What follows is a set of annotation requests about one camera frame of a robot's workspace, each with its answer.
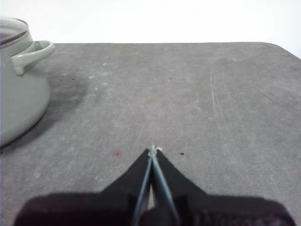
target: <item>scratch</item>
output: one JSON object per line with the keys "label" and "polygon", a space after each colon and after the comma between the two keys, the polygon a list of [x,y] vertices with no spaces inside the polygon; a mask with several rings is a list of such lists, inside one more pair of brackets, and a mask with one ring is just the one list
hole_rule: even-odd
{"label": "scratch", "polygon": [[216,122],[216,125],[217,125],[218,133],[219,133],[220,137],[222,138],[221,128],[220,128],[220,124],[219,124],[219,121],[218,121],[217,112],[216,112],[216,106],[215,106],[215,100],[214,100],[214,85],[215,85],[215,80],[212,83],[212,74],[213,74],[213,69],[210,72],[210,85],[211,85],[213,113],[214,113],[214,118],[215,118],[215,122]]}
{"label": "scratch", "polygon": [[119,128],[116,128],[116,127],[119,127],[120,124],[119,122],[122,121],[122,117],[124,117],[124,115],[126,114],[126,112],[128,111],[128,107],[125,107],[123,106],[122,109],[120,110],[118,116],[116,117],[116,120],[114,121],[113,123],[113,126],[112,128],[110,128],[110,130],[108,131],[109,134],[111,134],[112,132],[116,132],[116,135],[115,136],[109,136],[109,139],[107,141],[107,143],[109,144],[111,141],[112,141],[112,144],[116,144],[117,143],[117,140],[119,139],[119,137],[121,136],[120,133],[119,133]]}
{"label": "scratch", "polygon": [[225,116],[224,116],[224,114],[223,114],[223,112],[222,112],[222,106],[220,105],[220,101],[219,101],[219,99],[218,99],[218,96],[216,96],[215,99],[216,99],[217,107],[219,108],[219,112],[221,113],[221,119],[223,120],[224,125],[227,125],[227,124],[226,124]]}
{"label": "scratch", "polygon": [[[214,79],[213,79],[213,93],[214,93],[214,85],[215,85],[215,77],[214,77]],[[216,100],[216,103],[217,103],[217,107],[220,109],[219,111],[220,111],[220,113],[221,113],[221,115],[222,115],[222,119],[223,119],[224,121],[226,121],[226,120],[225,120],[225,117],[224,117],[224,115],[223,115],[223,113],[222,113],[222,107],[221,107],[221,105],[220,105],[220,101],[218,100],[218,96],[215,97],[215,100]]]}
{"label": "scratch", "polygon": [[261,89],[261,88],[258,87],[258,90],[259,90],[261,93],[265,94],[267,97],[271,98],[272,100],[274,99],[274,97],[270,96],[270,95],[269,95],[267,92],[265,92],[263,89]]}
{"label": "scratch", "polygon": [[268,90],[269,92],[271,92],[272,94],[274,94],[277,97],[280,97],[277,93],[275,93],[274,91],[272,91],[268,86],[263,85],[262,83],[258,82],[257,84],[261,85],[262,87],[264,87],[266,90]]}
{"label": "scratch", "polygon": [[[155,110],[157,110],[158,109],[158,106],[157,107],[153,107],[150,111],[149,111],[149,113],[148,113],[148,115],[146,116],[146,119],[145,119],[145,124],[147,125],[148,123],[148,121],[150,120],[150,118],[151,118],[151,116],[153,115],[153,113],[154,113],[154,111]],[[140,138],[141,138],[141,134],[142,134],[142,132],[144,131],[144,126],[141,126],[140,127],[140,129],[139,129],[139,131],[138,131],[138,134],[137,134],[137,139],[136,139],[136,142],[135,142],[135,146],[138,144],[138,142],[139,142],[139,140],[140,140]]]}

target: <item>pot lid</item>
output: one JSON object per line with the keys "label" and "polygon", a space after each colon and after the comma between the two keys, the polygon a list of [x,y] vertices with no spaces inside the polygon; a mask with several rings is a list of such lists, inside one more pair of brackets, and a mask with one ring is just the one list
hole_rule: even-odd
{"label": "pot lid", "polygon": [[7,44],[23,36],[28,31],[26,22],[6,16],[0,18],[0,45]]}

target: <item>white wall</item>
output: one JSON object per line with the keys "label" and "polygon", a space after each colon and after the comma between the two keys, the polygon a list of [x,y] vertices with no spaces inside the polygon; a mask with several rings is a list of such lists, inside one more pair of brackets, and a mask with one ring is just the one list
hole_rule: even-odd
{"label": "white wall", "polygon": [[301,58],[301,0],[1,0],[53,42],[277,44]]}

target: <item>table surface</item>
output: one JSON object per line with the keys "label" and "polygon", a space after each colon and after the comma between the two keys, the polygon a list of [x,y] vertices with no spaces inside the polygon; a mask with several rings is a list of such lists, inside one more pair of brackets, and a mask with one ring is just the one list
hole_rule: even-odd
{"label": "table surface", "polygon": [[49,108],[2,148],[2,225],[34,196],[101,191],[152,144],[208,193],[277,200],[301,224],[300,59],[268,43],[55,46],[36,65]]}

